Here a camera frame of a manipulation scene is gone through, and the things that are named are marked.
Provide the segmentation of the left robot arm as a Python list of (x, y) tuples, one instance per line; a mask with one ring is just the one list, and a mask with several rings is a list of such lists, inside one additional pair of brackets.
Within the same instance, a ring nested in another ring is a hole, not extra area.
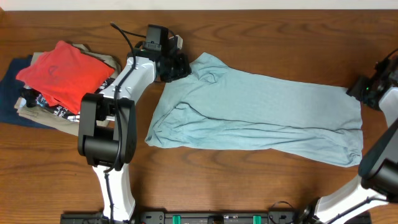
[(137, 144), (136, 103), (156, 80), (172, 82), (191, 72), (183, 53), (129, 54), (115, 81), (81, 100), (78, 152), (96, 174), (103, 196), (101, 214), (77, 223), (130, 223), (136, 201), (129, 180), (129, 163)]

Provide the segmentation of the light blue t-shirt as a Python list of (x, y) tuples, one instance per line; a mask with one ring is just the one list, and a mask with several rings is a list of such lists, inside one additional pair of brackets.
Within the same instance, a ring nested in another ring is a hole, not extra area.
[(361, 105), (345, 88), (242, 72), (208, 53), (191, 68), (166, 84), (148, 145), (276, 149), (340, 167), (360, 163)]

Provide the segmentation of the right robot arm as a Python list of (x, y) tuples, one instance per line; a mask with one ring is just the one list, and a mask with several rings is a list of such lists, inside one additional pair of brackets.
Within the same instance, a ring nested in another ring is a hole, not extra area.
[(387, 131), (363, 156), (357, 176), (330, 195), (318, 198), (296, 216), (295, 223), (364, 223), (364, 213), (397, 203), (397, 56), (378, 62), (375, 74), (361, 76), (346, 92), (382, 111)]

